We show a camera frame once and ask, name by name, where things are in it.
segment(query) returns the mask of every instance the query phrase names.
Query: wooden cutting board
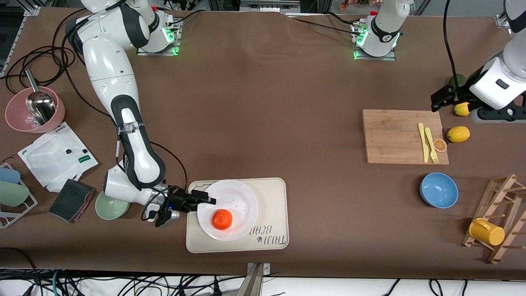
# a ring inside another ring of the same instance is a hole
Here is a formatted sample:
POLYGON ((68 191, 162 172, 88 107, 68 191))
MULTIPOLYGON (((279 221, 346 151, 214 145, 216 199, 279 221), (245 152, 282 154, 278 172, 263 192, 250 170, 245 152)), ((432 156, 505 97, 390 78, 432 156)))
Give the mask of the wooden cutting board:
MULTIPOLYGON (((443 139, 438 112, 363 110, 362 117, 367 163, 434 164, 431 157, 424 162, 418 123, 431 129, 433 140, 443 139)), ((440 164, 449 164, 447 151, 437 155, 440 164)))

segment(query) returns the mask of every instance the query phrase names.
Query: pink bowl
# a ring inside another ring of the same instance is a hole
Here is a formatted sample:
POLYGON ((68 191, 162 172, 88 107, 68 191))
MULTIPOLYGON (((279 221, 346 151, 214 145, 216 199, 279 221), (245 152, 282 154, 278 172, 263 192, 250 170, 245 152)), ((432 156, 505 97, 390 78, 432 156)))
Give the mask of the pink bowl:
POLYGON ((53 102, 55 102, 55 114, 53 114, 53 117, 51 117, 48 122, 36 129, 29 125, 26 122, 27 112, 29 112, 26 106, 26 99, 27 96, 33 92, 33 89, 26 88, 17 93, 11 101, 9 101, 9 104, 5 109, 5 121, 12 129, 19 132, 43 134, 52 131, 64 120, 66 110, 58 95, 47 87, 39 86, 38 89, 42 92, 48 93, 53 98, 53 102))

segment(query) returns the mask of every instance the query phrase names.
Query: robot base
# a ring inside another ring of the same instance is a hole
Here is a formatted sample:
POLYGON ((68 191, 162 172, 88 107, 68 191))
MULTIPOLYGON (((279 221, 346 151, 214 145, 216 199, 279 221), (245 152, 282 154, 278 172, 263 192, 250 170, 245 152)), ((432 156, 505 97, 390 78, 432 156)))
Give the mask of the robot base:
MULTIPOLYGON (((180 21, 181 18, 174 18, 173 21, 180 21)), ((174 31, 167 33, 167 38, 172 38, 173 42, 168 44, 168 46, 160 52, 147 52, 142 48, 137 49, 137 55, 153 55, 153 56, 174 56, 179 54, 179 48, 181 46, 181 37, 183 34, 183 23, 179 22, 173 25, 174 31)))
POLYGON ((371 55, 368 55, 366 54, 363 49, 359 48, 357 45, 356 45, 356 41, 354 40, 355 38, 353 38, 353 42, 352 42, 352 48, 354 50, 354 55, 355 55, 355 60, 370 60, 370 61, 396 61, 396 56, 395 56, 395 49, 391 49, 391 51, 385 55, 385 56, 371 56, 371 55))
MULTIPOLYGON (((351 31, 363 33, 363 19, 360 20, 359 25, 351 25, 351 31)), ((363 51, 361 47, 358 46, 358 38, 360 36, 352 36, 352 49, 354 50, 355 60, 370 60, 370 61, 396 61, 395 49, 392 48, 391 51, 385 56, 372 56, 368 55, 363 51)))

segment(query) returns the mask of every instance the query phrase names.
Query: yellow cup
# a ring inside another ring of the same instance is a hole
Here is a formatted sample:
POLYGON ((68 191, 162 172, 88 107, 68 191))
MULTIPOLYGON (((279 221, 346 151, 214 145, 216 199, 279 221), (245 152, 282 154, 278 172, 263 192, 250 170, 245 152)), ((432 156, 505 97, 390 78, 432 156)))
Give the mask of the yellow cup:
POLYGON ((476 218, 469 225, 469 235, 490 245, 499 245, 504 240, 504 229, 483 218, 476 218))

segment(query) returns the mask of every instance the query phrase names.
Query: beige tray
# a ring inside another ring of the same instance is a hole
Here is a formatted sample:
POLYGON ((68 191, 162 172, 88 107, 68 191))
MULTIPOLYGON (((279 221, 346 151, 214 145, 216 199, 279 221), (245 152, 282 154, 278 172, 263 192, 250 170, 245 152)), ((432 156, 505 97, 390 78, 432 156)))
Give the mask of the beige tray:
MULTIPOLYGON (((258 219, 248 234, 239 240, 223 242, 209 237, 199 225, 197 212, 186 222, 186 248, 191 253, 280 250, 289 244, 287 191, 281 178, 239 179, 254 191, 258 201, 258 219)), ((204 191, 217 181, 196 181, 192 189, 204 191)))

